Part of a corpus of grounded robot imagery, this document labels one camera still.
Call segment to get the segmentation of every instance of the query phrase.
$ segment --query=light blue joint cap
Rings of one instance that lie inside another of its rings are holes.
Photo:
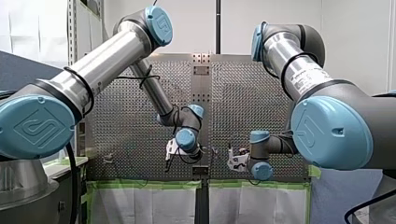
[[[173,38],[172,22],[161,7],[146,7],[146,22],[155,42],[160,46],[171,43]]]
[[[297,104],[291,129],[299,152],[319,167],[355,170],[373,154],[373,137],[361,115],[329,96],[314,96]]]
[[[268,180],[274,174],[274,169],[270,164],[265,161],[259,161],[253,165],[251,168],[251,173],[253,174],[255,179],[258,180]]]
[[[204,109],[200,105],[189,105],[189,109],[191,109],[201,119],[204,118]]]
[[[262,26],[259,24],[254,29],[253,39],[251,41],[251,60],[254,62],[261,62],[262,57],[260,51],[262,50],[262,33],[261,33]]]
[[[73,113],[61,101],[26,95],[0,105],[0,154],[11,159],[48,157],[73,137]]]
[[[195,135],[192,130],[184,128],[177,132],[176,143],[185,152],[194,151],[195,148]]]
[[[250,144],[260,143],[262,141],[267,140],[270,137],[270,133],[268,131],[256,130],[250,132]]]

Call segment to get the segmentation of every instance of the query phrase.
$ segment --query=white cloth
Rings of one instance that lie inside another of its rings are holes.
[[[195,189],[97,189],[91,223],[194,223]]]
[[[305,224],[306,189],[211,188],[210,223],[216,224]]]

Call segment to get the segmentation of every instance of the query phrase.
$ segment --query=pegboard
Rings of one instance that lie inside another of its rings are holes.
[[[205,109],[199,141],[208,152],[198,164],[210,165],[211,178],[248,178],[228,170],[227,146],[231,141],[235,148],[248,147],[248,135],[255,129],[283,131],[288,99],[278,81],[249,56],[160,54],[148,60],[173,104],[198,104]],[[133,74],[127,69],[122,75]],[[191,165],[178,157],[170,172],[164,172],[165,147],[172,131],[157,123],[154,107],[138,81],[116,79],[97,97],[87,118],[86,144],[92,155],[87,177],[192,180]],[[300,156],[273,155],[271,164],[275,180],[306,181],[307,169]]]
[[[249,56],[212,56],[212,122],[210,177],[215,179],[250,178],[247,173],[231,171],[227,166],[228,144],[237,153],[248,148],[253,130],[280,133],[285,130],[289,99],[278,79],[266,74],[261,63]],[[308,172],[300,155],[271,155],[274,180],[307,181]]]

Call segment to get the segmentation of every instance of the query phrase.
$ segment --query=metal pole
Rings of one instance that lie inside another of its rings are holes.
[[[216,54],[221,54],[221,0],[216,0]]]

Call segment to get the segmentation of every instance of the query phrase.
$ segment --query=robot logo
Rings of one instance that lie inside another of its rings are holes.
[[[14,131],[38,148],[45,147],[64,131],[64,125],[47,109],[39,109],[14,127]]]
[[[158,24],[158,27],[163,30],[166,34],[169,33],[170,31],[170,26],[168,24],[168,21],[166,19],[166,15],[165,14],[161,14],[161,16],[159,16],[156,19],[156,22]]]
[[[306,147],[313,147],[315,144],[314,133],[322,133],[322,131],[309,116],[303,116],[296,130],[298,138]]]

